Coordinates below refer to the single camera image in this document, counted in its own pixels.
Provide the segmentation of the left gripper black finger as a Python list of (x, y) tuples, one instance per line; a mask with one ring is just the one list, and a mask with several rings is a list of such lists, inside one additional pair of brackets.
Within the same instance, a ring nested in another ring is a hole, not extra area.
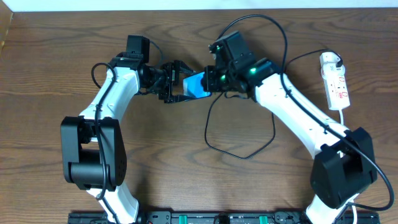
[(185, 73), (187, 75), (196, 74), (196, 71), (190, 68), (185, 62), (183, 62), (182, 60), (179, 60), (178, 62), (179, 62), (179, 70), (181, 73)]
[(164, 103), (179, 103), (184, 101), (196, 100), (197, 98), (186, 95), (169, 95), (164, 100)]

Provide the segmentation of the blue galaxy smartphone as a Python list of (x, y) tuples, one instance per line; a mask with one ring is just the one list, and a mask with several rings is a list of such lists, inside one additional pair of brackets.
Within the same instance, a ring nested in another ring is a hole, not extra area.
[(185, 96), (199, 99), (212, 95), (212, 93), (205, 91), (201, 84), (204, 74), (204, 72), (201, 72), (183, 79), (183, 94)]

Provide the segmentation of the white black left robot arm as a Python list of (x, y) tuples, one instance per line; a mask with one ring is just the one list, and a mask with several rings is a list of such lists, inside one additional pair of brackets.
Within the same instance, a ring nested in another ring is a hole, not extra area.
[(168, 103), (182, 101), (172, 96), (180, 73), (195, 72), (181, 60), (156, 68), (146, 56), (121, 53), (105, 64), (106, 79), (90, 105), (78, 116), (67, 116), (60, 125), (63, 174), (67, 182), (94, 196), (111, 223), (134, 223), (139, 202), (124, 179), (127, 155), (121, 120), (140, 89), (159, 95)]

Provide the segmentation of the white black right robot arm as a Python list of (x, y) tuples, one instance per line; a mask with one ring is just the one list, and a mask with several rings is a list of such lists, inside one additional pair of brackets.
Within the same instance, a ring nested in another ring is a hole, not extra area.
[(310, 184), (315, 197), (305, 214), (310, 223), (333, 223), (377, 179), (373, 143), (320, 111), (280, 68), (264, 58), (235, 67), (224, 62), (205, 68), (201, 81), (212, 93), (238, 91), (275, 114), (313, 158)]

